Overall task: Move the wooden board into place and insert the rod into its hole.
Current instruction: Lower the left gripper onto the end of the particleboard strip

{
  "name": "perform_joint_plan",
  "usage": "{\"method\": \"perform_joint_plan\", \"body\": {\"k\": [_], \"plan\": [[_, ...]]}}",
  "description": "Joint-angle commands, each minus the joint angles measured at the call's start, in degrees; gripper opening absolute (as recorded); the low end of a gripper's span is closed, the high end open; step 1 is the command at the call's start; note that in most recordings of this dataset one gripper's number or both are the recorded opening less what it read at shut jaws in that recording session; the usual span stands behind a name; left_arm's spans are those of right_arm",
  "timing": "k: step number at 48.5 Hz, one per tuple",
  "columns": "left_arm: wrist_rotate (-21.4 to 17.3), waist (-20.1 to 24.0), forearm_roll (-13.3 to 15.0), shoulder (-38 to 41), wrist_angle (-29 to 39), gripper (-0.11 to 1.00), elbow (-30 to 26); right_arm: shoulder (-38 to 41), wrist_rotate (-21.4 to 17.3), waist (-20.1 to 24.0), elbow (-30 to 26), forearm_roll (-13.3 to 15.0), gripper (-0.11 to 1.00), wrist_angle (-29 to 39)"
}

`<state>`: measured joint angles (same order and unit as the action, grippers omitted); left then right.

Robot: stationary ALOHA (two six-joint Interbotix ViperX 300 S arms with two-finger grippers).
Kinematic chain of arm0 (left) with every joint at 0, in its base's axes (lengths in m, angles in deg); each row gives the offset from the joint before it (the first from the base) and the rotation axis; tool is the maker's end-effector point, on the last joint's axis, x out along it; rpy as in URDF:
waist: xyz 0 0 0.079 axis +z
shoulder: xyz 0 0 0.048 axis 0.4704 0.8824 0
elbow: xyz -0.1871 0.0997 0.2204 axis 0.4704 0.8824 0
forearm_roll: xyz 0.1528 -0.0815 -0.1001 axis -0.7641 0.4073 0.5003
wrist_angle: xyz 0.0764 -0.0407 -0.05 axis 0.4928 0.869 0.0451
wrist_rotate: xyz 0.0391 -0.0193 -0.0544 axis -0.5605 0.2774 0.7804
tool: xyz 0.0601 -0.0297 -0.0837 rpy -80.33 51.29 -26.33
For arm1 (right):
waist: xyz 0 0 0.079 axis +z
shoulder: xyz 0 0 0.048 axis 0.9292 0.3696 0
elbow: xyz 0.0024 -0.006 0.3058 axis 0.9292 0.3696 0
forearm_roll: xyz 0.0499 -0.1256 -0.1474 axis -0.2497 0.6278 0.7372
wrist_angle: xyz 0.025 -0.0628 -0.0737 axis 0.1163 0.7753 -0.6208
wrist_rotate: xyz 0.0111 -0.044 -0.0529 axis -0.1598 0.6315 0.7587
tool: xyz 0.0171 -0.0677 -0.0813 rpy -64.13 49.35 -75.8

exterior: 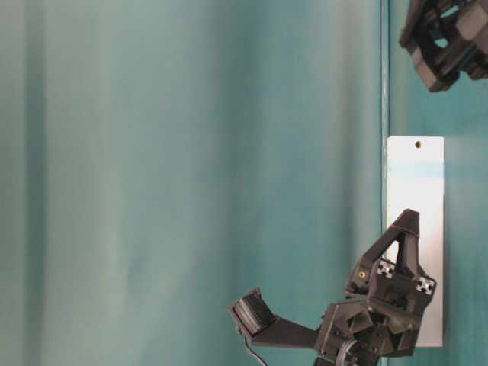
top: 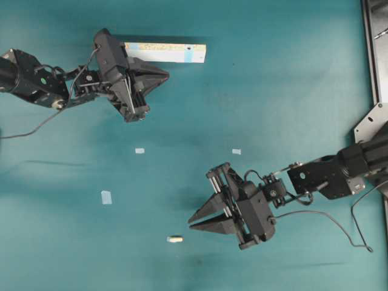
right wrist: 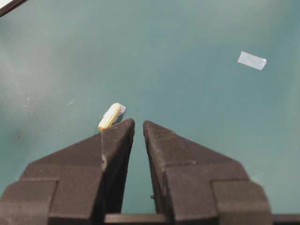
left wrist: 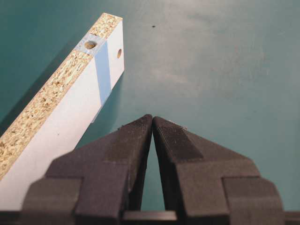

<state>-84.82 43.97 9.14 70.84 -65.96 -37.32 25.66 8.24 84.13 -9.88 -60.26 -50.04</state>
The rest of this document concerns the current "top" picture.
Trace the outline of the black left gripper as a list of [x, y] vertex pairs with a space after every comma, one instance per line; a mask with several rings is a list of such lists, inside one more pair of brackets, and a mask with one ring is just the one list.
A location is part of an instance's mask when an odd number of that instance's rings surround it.
[[169, 73], [139, 58], [127, 58], [129, 73], [111, 84], [104, 81], [104, 90], [110, 103], [123, 116], [125, 122], [140, 121], [146, 117], [150, 107], [146, 96], [169, 79]]

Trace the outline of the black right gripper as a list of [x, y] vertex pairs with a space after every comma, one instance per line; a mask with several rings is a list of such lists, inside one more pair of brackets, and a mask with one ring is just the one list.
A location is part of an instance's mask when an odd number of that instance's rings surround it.
[[[229, 162], [210, 169], [206, 174], [214, 193], [188, 220], [188, 223], [199, 221], [212, 214], [215, 216], [189, 226], [189, 229], [205, 232], [236, 235], [239, 248], [247, 249], [265, 241], [256, 241], [250, 234], [237, 205], [239, 186], [246, 181], [247, 175], [240, 177]], [[267, 183], [262, 181], [256, 185], [266, 197]]]

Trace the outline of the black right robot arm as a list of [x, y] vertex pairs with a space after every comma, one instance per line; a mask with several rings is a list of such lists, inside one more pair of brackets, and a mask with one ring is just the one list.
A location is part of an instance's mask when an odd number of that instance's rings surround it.
[[383, 125], [369, 141], [358, 142], [314, 161], [294, 163], [285, 169], [295, 193], [287, 191], [276, 173], [261, 177], [255, 185], [240, 177], [230, 163], [210, 169], [206, 177], [214, 193], [188, 220], [190, 229], [235, 234], [244, 250], [268, 241], [275, 234], [275, 208], [292, 201], [309, 206], [313, 193], [327, 199], [354, 195], [365, 187], [363, 179], [387, 173], [387, 126]]

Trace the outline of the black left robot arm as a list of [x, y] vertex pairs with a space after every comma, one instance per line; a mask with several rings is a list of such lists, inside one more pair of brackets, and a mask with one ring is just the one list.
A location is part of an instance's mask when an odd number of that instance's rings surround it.
[[1, 56], [1, 92], [58, 111], [106, 96], [126, 122], [146, 117], [150, 107], [145, 97], [168, 78], [168, 72], [139, 58], [130, 58], [124, 75], [110, 81], [86, 65], [70, 72], [43, 65], [22, 50], [10, 49]]

